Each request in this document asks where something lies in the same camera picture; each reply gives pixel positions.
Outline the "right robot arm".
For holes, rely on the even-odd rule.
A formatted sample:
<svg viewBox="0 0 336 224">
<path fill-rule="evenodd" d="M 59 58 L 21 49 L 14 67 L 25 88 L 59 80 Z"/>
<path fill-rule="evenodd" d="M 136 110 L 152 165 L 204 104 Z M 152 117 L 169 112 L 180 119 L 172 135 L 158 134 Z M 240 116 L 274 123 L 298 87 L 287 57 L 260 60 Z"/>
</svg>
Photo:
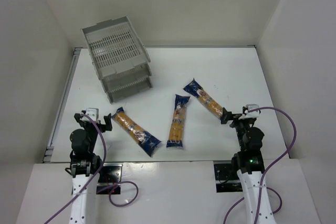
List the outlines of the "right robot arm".
<svg viewBox="0 0 336 224">
<path fill-rule="evenodd" d="M 250 104 L 238 114 L 223 108 L 220 119 L 221 124 L 230 121 L 230 127 L 236 130 L 240 151 L 234 154 L 232 166 L 244 193 L 247 223 L 275 223 L 266 181 L 262 179 L 265 167 L 261 147 L 265 135 L 262 130 L 254 126 L 259 113 L 248 112 L 248 109 L 257 108 L 257 105 Z"/>
</svg>

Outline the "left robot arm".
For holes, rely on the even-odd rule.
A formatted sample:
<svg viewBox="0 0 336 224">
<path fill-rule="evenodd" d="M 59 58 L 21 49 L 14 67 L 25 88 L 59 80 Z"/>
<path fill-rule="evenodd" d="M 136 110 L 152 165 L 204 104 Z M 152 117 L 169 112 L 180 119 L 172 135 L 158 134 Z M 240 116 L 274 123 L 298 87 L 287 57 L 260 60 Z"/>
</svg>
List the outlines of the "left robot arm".
<svg viewBox="0 0 336 224">
<path fill-rule="evenodd" d="M 96 223 L 96 193 L 100 170 L 106 156 L 94 153 L 97 137 L 112 130 L 111 114 L 98 119 L 98 109 L 86 109 L 74 118 L 80 128 L 70 134 L 72 202 L 69 223 Z"/>
</svg>

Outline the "grey stacked tray shelf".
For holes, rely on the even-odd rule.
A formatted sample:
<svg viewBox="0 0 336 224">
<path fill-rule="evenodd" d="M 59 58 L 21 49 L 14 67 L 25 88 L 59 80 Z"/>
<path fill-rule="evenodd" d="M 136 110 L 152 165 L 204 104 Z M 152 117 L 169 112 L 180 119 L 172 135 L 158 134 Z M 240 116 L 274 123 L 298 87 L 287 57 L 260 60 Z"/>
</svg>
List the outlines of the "grey stacked tray shelf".
<svg viewBox="0 0 336 224">
<path fill-rule="evenodd" d="M 153 87 L 150 56 L 128 16 L 99 22 L 82 33 L 110 103 Z"/>
</svg>

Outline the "aluminium rail left edge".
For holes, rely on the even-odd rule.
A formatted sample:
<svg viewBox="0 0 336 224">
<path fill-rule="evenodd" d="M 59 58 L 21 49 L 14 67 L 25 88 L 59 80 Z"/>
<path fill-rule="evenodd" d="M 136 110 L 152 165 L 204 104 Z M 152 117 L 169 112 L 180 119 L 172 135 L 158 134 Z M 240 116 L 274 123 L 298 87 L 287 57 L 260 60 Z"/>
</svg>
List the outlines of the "aluminium rail left edge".
<svg viewBox="0 0 336 224">
<path fill-rule="evenodd" d="M 46 150 L 44 152 L 44 157 L 43 157 L 42 163 L 50 163 L 51 162 L 51 157 L 52 157 L 52 154 L 53 154 L 53 151 L 54 151 L 54 142 L 56 140 L 56 135 L 58 133 L 58 129 L 59 129 L 59 126 L 60 126 L 60 121 L 61 121 L 62 115 L 64 113 L 64 109 L 65 109 L 65 106 L 66 106 L 67 98 L 68 98 L 70 87 L 71 87 L 71 83 L 72 83 L 72 80 L 73 80 L 73 77 L 74 77 L 74 74 L 75 74 L 75 70 L 76 70 L 76 66 L 77 66 L 77 63 L 78 63 L 78 58 L 80 56 L 81 50 L 82 50 L 82 47 L 76 47 L 74 49 L 74 53 L 72 55 L 70 68 L 69 68 L 67 78 L 66 78 L 66 83 L 65 83 L 62 95 L 61 95 L 61 100 L 59 102 L 56 117 L 55 117 L 55 120 L 54 120 L 53 127 L 51 129 L 51 133 L 50 133 L 50 136 L 49 136 L 49 141 L 48 141 Z"/>
</svg>

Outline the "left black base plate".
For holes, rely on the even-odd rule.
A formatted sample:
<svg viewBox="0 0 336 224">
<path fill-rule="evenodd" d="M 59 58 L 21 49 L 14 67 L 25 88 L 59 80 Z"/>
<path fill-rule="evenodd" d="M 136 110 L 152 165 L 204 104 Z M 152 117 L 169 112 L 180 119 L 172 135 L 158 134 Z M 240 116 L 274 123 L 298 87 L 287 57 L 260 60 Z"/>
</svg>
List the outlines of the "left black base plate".
<svg viewBox="0 0 336 224">
<path fill-rule="evenodd" d="M 121 181 L 122 164 L 107 163 L 100 171 L 100 177 L 97 183 L 97 195 L 119 195 L 121 187 L 116 189 L 107 188 L 107 186 Z"/>
</svg>

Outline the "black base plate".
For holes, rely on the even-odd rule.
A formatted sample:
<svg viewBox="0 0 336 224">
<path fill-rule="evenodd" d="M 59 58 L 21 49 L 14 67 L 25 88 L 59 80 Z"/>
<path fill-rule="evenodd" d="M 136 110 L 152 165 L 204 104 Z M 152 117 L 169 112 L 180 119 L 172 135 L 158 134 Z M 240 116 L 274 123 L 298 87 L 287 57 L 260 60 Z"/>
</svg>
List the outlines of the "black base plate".
<svg viewBox="0 0 336 224">
<path fill-rule="evenodd" d="M 214 162 L 214 174 L 217 193 L 242 192 L 242 187 L 233 166 L 229 162 Z"/>
<path fill-rule="evenodd" d="M 121 181 L 122 164 L 107 163 L 100 171 L 100 177 L 97 183 L 97 195 L 119 195 L 121 187 L 116 189 L 107 188 L 107 186 Z"/>
</svg>

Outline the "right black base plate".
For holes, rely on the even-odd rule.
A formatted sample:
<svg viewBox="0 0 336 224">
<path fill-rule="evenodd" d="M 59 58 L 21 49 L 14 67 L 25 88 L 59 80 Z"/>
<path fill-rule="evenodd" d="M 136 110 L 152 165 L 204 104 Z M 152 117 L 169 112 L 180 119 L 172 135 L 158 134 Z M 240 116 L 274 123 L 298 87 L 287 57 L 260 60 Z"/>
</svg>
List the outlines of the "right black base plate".
<svg viewBox="0 0 336 224">
<path fill-rule="evenodd" d="M 233 166 L 229 162 L 214 162 L 214 174 L 217 193 L 242 192 L 242 187 Z"/>
</svg>

